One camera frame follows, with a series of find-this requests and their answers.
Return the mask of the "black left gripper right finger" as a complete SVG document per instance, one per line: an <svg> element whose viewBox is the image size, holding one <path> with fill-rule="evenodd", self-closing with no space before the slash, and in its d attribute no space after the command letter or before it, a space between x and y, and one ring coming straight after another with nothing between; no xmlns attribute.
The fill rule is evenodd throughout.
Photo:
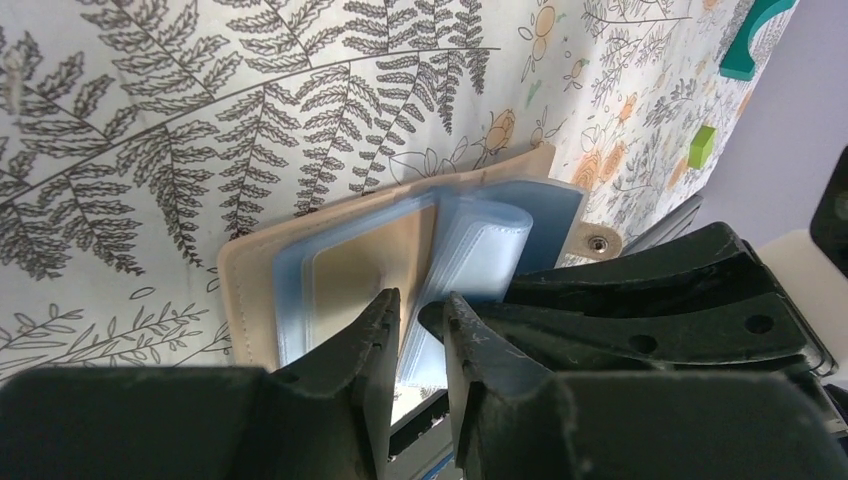
<svg viewBox="0 0 848 480"><path fill-rule="evenodd" d="M774 374L553 372L442 308L455 463L467 479L843 479L818 409Z"/></svg>

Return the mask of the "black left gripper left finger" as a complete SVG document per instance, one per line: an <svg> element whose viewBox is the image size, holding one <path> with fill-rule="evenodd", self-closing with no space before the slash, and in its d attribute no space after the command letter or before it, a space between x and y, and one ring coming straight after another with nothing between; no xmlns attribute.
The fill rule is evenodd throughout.
<svg viewBox="0 0 848 480"><path fill-rule="evenodd" d="M1 390L5 479L380 479L400 292L329 340L253 367L44 368Z"/></svg>

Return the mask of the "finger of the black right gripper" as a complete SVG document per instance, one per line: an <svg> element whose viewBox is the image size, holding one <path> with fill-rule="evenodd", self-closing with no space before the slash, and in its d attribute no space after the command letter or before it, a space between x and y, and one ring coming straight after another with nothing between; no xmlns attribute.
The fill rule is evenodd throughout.
<svg viewBox="0 0 848 480"><path fill-rule="evenodd" d="M470 300L506 357L548 371L742 370L826 377L836 362L777 276L713 223L616 259L514 277Z"/></svg>

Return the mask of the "gold credit card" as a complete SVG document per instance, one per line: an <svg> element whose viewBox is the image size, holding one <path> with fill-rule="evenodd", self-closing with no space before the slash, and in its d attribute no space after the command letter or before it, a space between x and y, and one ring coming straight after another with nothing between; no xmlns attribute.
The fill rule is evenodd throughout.
<svg viewBox="0 0 848 480"><path fill-rule="evenodd" d="M437 208L426 206L384 220L315 256L309 350L348 326L386 288L400 291L399 330L405 334L415 295L429 269L436 218Z"/></svg>

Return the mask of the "beige leather card holder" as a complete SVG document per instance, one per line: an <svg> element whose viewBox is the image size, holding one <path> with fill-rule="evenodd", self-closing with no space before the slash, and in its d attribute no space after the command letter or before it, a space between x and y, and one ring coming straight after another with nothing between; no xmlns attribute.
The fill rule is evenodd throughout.
<svg viewBox="0 0 848 480"><path fill-rule="evenodd" d="M217 262L235 363L293 363L396 289L395 381L445 387L444 349L417 322L425 304L452 290L500 300L516 274L622 251L616 231L584 220L587 189L550 177L554 154L421 178L226 243Z"/></svg>

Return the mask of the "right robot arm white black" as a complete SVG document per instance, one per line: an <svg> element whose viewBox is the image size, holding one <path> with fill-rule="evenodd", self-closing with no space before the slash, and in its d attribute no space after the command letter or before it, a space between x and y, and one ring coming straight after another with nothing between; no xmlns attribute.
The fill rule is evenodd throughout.
<svg viewBox="0 0 848 480"><path fill-rule="evenodd" d="M503 300L470 307L552 371L847 377L847 280L804 230L754 248L716 222L613 260L516 276Z"/></svg>

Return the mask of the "teal card on table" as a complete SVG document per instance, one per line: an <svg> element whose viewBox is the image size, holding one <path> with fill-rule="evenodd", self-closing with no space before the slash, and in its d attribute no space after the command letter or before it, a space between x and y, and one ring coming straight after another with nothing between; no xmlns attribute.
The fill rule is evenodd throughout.
<svg viewBox="0 0 848 480"><path fill-rule="evenodd" d="M719 64L721 77L749 82L756 72L752 44L759 30L775 16L794 7L795 0L754 0Z"/></svg>

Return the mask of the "green small block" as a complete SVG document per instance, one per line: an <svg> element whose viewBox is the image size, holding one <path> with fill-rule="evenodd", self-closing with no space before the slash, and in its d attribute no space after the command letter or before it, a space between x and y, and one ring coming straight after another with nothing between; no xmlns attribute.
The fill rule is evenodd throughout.
<svg viewBox="0 0 848 480"><path fill-rule="evenodd" d="M687 165L692 169L702 169L713 152L716 129L702 125L690 143Z"/></svg>

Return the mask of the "floral table cloth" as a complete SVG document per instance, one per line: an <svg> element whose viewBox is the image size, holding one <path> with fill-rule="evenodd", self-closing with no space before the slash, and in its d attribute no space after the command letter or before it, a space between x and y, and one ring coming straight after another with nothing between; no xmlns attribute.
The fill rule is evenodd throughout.
<svg viewBox="0 0 848 480"><path fill-rule="evenodd" d="M632 239L753 91L747 1L5 1L1 376L227 363L228 240L552 145Z"/></svg>

